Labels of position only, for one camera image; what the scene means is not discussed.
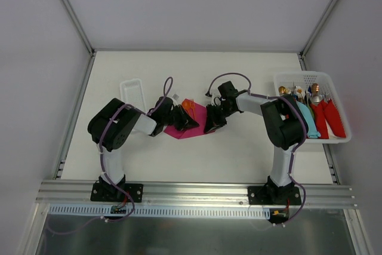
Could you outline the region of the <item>pink paper napkin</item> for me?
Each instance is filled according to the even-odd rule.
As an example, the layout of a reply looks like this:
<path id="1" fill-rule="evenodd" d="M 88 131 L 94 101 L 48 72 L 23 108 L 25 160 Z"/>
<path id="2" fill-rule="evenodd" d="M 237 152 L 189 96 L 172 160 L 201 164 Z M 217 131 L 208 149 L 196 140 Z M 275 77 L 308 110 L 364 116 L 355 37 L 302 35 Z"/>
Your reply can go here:
<path id="1" fill-rule="evenodd" d="M 195 121 L 199 123 L 198 128 L 193 128 L 193 129 L 189 129 L 186 131 L 177 131 L 174 126 L 167 126 L 164 129 L 164 133 L 175 138 L 175 139 L 188 139 L 191 137 L 197 137 L 197 136 L 205 135 L 204 127 L 205 127 L 205 122 L 206 122 L 206 117 L 207 117 L 206 107 L 195 102 L 195 108 L 196 108 L 196 120 Z"/>

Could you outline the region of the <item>orange plastic spoon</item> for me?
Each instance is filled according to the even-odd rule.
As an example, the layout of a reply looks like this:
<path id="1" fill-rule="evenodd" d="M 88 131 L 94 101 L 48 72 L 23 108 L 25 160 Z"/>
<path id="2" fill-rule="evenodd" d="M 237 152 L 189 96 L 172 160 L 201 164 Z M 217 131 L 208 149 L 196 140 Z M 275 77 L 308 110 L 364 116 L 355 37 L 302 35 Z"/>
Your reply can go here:
<path id="1" fill-rule="evenodd" d="M 181 105 L 188 115 L 193 115 L 193 110 L 189 99 L 184 99 Z"/>

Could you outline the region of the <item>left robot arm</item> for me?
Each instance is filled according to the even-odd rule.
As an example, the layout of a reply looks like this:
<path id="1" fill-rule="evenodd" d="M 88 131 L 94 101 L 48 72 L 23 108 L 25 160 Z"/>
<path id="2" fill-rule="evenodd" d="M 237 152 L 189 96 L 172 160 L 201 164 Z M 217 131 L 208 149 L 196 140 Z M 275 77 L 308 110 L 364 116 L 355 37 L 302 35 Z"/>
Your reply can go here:
<path id="1" fill-rule="evenodd" d="M 93 184 L 90 200 L 117 202 L 132 198 L 141 202 L 138 193 L 143 186 L 126 182 L 120 148 L 133 131 L 155 137 L 167 126 L 185 132 L 198 128 L 199 123 L 181 105 L 176 105 L 174 99 L 165 96 L 158 98 L 156 106 L 147 115 L 117 98 L 102 108 L 87 127 L 101 157 L 101 174 Z"/>

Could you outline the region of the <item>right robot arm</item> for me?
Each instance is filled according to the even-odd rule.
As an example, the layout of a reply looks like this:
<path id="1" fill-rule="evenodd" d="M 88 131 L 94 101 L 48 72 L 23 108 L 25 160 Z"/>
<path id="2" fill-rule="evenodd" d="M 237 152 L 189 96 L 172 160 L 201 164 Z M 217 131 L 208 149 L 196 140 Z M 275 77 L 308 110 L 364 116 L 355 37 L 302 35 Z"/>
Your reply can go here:
<path id="1" fill-rule="evenodd" d="M 236 112 L 249 112 L 263 117 L 266 132 L 273 144 L 273 165 L 262 187 L 248 187 L 251 205 L 302 206 L 306 191 L 292 176 L 297 149 L 307 138 L 308 126 L 292 96 L 264 96 L 234 92 L 222 97 L 219 104 L 208 104 L 204 133 L 227 124 L 226 118 Z"/>

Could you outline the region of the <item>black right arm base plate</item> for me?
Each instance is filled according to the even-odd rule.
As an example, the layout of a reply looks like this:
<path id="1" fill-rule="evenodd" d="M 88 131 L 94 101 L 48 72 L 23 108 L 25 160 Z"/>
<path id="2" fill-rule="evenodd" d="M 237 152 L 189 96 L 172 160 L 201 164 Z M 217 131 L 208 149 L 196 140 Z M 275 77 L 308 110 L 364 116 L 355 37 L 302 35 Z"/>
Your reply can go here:
<path id="1" fill-rule="evenodd" d="M 263 186 L 247 187 L 250 205 L 291 205 L 300 206 L 302 203 L 300 190 L 295 185 L 274 187 L 268 184 Z"/>

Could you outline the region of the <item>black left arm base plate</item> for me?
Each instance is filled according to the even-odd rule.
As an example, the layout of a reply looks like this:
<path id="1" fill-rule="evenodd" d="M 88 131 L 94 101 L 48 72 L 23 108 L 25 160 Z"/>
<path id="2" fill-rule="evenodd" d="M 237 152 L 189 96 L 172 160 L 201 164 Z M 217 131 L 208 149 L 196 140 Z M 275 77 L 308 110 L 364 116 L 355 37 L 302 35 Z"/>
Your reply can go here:
<path id="1" fill-rule="evenodd" d="M 126 183 L 122 180 L 117 184 L 120 189 L 123 189 L 134 202 L 141 203 L 143 196 L 144 185 L 138 183 Z M 96 181 L 93 184 L 90 201 L 92 202 L 122 202 L 126 198 L 125 194 L 114 186 L 105 182 L 103 179 Z"/>

